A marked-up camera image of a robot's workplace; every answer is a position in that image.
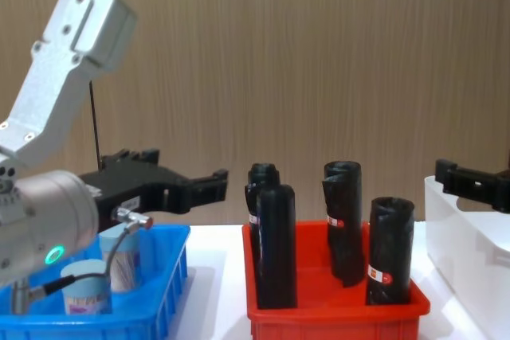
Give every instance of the black cylindrical object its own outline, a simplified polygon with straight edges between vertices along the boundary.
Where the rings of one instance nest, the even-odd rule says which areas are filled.
[[[381,197],[372,201],[368,304],[409,302],[414,203]]]
[[[263,187],[257,197],[257,215],[261,238],[258,306],[297,307],[296,211],[292,187]]]
[[[351,287],[365,276],[361,166],[350,161],[330,162],[324,167],[324,176],[331,272],[344,287]]]
[[[280,173],[272,163],[254,163],[248,172],[245,186],[246,204],[249,211],[249,231],[252,242],[253,266],[257,269],[260,245],[258,239],[257,195],[263,186],[280,185]]]

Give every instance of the blue plastic bin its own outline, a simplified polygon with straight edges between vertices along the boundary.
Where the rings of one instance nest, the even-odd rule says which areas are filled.
[[[157,225],[140,230],[142,285],[113,294],[110,315],[66,315],[61,291],[32,304],[29,315],[14,316],[10,287],[0,290],[0,340],[164,340],[187,277],[189,226]],[[99,240],[75,256],[30,276],[37,286],[60,277],[67,264],[101,259]]]

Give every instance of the table surface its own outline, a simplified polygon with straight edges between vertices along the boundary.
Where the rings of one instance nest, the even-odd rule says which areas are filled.
[[[414,226],[411,264],[431,305],[418,339],[487,340],[428,257],[425,225]],[[189,276],[169,340],[251,340],[241,226],[192,226],[186,248]]]

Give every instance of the green indicator light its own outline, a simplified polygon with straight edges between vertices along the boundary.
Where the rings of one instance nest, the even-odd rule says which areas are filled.
[[[45,263],[53,264],[65,254],[65,247],[61,244],[53,247],[46,255]]]

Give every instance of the wooden wall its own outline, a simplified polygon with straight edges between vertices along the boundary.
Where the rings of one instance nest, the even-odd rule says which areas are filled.
[[[0,65],[19,51],[3,88],[21,83],[55,1],[0,0],[2,27],[4,7],[22,27],[2,28]],[[277,164],[301,219],[324,216],[331,160],[362,163],[365,214],[370,199],[391,194],[415,201],[418,217],[436,158],[506,165],[510,0],[126,1],[139,14],[133,44],[120,70],[94,84],[101,152],[158,147],[163,165],[184,174],[231,172],[226,203],[180,220],[245,221],[252,162]],[[85,117],[60,162],[73,170],[93,168]]]

